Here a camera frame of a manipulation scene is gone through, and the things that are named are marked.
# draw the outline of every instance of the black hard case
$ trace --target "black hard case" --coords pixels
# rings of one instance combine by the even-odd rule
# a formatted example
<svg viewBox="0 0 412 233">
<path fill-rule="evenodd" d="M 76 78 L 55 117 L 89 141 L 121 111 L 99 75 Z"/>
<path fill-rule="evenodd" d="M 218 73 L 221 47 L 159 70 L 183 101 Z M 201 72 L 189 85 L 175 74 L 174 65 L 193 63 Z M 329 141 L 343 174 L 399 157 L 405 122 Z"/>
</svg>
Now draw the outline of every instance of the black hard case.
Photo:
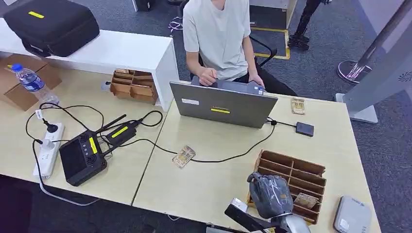
<svg viewBox="0 0 412 233">
<path fill-rule="evenodd" d="M 33 0 L 6 13 L 4 20 L 26 50 L 40 57 L 67 57 L 100 32 L 92 12 L 68 0 Z"/>
</svg>

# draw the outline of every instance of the power strip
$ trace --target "power strip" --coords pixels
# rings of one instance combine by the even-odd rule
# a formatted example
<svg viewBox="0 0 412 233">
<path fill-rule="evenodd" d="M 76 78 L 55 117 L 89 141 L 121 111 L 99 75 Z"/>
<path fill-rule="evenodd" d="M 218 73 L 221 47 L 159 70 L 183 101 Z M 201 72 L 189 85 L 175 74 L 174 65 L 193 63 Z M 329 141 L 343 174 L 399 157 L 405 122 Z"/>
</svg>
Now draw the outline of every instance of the power strip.
<svg viewBox="0 0 412 233">
<path fill-rule="evenodd" d="M 46 132 L 44 140 L 48 139 L 50 141 L 58 141 L 62 139 L 64 125 L 62 123 L 54 123 L 54 125 L 57 125 L 57 131 L 54 133 Z M 41 177 L 43 179 L 48 179 L 53 174 L 54 163 L 56 162 L 56 157 L 59 152 L 61 142 L 53 142 L 53 144 L 53 149 L 45 149 L 40 145 L 40 153 L 37 155 Z M 34 165 L 33 176 L 38 177 L 37 165 Z"/>
</svg>

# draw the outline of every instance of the water bottle label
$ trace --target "water bottle label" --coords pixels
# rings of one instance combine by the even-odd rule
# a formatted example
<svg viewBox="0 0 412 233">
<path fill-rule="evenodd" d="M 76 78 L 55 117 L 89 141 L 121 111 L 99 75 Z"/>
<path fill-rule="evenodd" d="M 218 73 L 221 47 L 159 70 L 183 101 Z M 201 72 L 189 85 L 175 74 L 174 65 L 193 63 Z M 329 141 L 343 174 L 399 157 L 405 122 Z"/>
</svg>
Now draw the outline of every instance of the water bottle label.
<svg viewBox="0 0 412 233">
<path fill-rule="evenodd" d="M 44 87 L 44 82 L 39 77 L 37 77 L 33 82 L 28 83 L 28 84 L 23 84 L 23 86 L 28 91 L 35 92 Z"/>
</svg>

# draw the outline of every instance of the person's hand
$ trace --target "person's hand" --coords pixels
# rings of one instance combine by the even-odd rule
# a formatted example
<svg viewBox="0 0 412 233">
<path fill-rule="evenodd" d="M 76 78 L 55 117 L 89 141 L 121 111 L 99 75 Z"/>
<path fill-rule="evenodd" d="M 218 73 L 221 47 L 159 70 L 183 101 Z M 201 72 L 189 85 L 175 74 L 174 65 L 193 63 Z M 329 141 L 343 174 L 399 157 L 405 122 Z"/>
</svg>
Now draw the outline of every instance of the person's hand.
<svg viewBox="0 0 412 233">
<path fill-rule="evenodd" d="M 265 88 L 265 84 L 263 83 L 263 80 L 259 77 L 259 75 L 256 74 L 250 74 L 249 73 L 249 82 L 255 81 L 257 84 L 263 86 Z"/>
<path fill-rule="evenodd" d="M 215 69 L 205 68 L 199 76 L 199 82 L 203 86 L 210 86 L 216 82 L 217 77 Z"/>
</svg>

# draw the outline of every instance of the desk surface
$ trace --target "desk surface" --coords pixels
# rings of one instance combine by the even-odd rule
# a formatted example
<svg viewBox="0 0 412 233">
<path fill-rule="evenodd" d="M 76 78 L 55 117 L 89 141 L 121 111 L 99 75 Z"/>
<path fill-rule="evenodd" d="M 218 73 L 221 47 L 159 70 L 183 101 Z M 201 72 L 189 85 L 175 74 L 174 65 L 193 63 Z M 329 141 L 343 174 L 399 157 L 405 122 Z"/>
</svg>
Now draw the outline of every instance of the desk surface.
<svg viewBox="0 0 412 233">
<path fill-rule="evenodd" d="M 180 169 L 171 162 L 173 155 L 155 148 L 133 206 L 243 230 L 224 211 L 233 198 L 246 201 L 246 178 L 254 169 L 259 151 L 265 149 L 326 167 L 323 204 L 318 224 L 310 226 L 312 232 L 335 232 L 332 224 L 342 195 L 369 204 L 373 213 L 369 232 L 380 232 L 346 106 L 306 99 L 305 109 L 304 116 L 292 114 L 290 98 L 279 95 L 270 116 L 290 124 L 301 121 L 314 125 L 314 137 L 278 124 L 267 141 L 246 156 L 224 163 L 189 162 Z M 157 144 L 173 151 L 187 144 L 196 151 L 198 160 L 220 160 L 245 152 L 270 130 L 270 125 L 258 130 L 180 116 L 173 102 Z"/>
<path fill-rule="evenodd" d="M 121 100 L 114 97 L 109 91 L 101 91 L 101 82 L 110 80 L 110 75 L 77 70 L 59 70 L 59 73 L 63 82 L 53 91 L 60 98 L 60 105 L 63 107 L 77 104 L 90 105 L 103 113 L 105 123 L 124 113 L 127 114 L 127 117 L 123 120 L 128 120 L 141 118 L 151 110 L 161 110 L 160 107 L 134 100 Z M 27 112 L 23 112 L 0 102 L 2 115 L 0 127 L 3 133 L 9 132 L 7 136 L 3 134 L 0 140 L 0 148 L 4 151 L 0 154 L 0 174 L 38 182 L 32 176 L 35 165 L 32 140 L 24 130 L 27 118 L 37 108 L 38 104 Z M 69 111 L 90 129 L 100 128 L 102 119 L 95 111 L 84 107 L 72 108 Z M 63 122 L 65 131 L 62 139 L 72 139 L 84 131 L 80 124 L 61 110 L 44 110 L 43 115 L 49 122 Z M 159 115 L 152 114 L 146 122 L 153 124 L 158 120 Z M 161 124 L 151 128 L 139 126 L 137 134 L 142 138 L 155 141 L 160 128 Z M 29 123 L 29 132 L 34 137 L 41 139 L 44 137 L 46 128 L 34 116 Z M 131 204 L 152 150 L 153 145 L 149 142 L 138 142 L 125 148 L 117 148 L 113 151 L 113 157 L 107 161 L 107 169 L 79 187 L 71 186 L 66 182 L 60 156 L 58 156 L 53 175 L 50 179 L 45 180 L 45 184 L 106 200 Z"/>
</svg>

